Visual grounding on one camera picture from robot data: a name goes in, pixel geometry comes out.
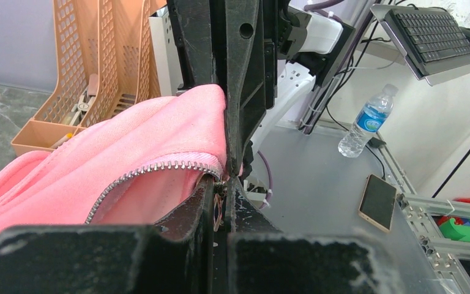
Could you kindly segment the pink zip-up jacket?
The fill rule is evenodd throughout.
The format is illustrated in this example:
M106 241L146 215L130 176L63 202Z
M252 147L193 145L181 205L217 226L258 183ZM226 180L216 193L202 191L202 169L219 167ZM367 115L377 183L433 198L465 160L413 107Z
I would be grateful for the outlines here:
M215 84L149 99L52 152L0 171L0 233L14 225L151 224L202 175L227 179L225 94Z

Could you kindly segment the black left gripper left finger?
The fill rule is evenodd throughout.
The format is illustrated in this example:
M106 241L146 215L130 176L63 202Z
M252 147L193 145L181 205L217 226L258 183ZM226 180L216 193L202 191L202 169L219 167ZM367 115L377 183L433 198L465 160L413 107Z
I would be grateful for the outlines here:
M0 293L210 293L214 180L152 225L15 226Z

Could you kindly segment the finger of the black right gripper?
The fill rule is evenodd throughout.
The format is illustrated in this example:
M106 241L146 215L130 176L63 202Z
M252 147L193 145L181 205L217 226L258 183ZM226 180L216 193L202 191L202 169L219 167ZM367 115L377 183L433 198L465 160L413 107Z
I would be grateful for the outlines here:
M215 83L211 7L207 0L168 0L184 89Z
M266 111L274 104L277 1L215 1L214 53L226 94L227 171L237 176Z

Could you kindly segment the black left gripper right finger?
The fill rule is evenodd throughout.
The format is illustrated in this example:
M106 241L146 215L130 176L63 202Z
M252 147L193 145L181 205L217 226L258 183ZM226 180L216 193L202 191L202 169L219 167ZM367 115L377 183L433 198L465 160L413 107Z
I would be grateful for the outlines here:
M228 293L400 293L399 270L349 199L314 195L277 228L228 183Z

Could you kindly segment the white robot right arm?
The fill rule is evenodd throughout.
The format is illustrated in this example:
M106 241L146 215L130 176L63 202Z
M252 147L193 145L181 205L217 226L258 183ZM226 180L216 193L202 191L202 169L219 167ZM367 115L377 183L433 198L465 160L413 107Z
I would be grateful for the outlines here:
M334 76L354 28L289 1L168 1L185 89L225 93L226 166L238 175L248 147L304 95Z

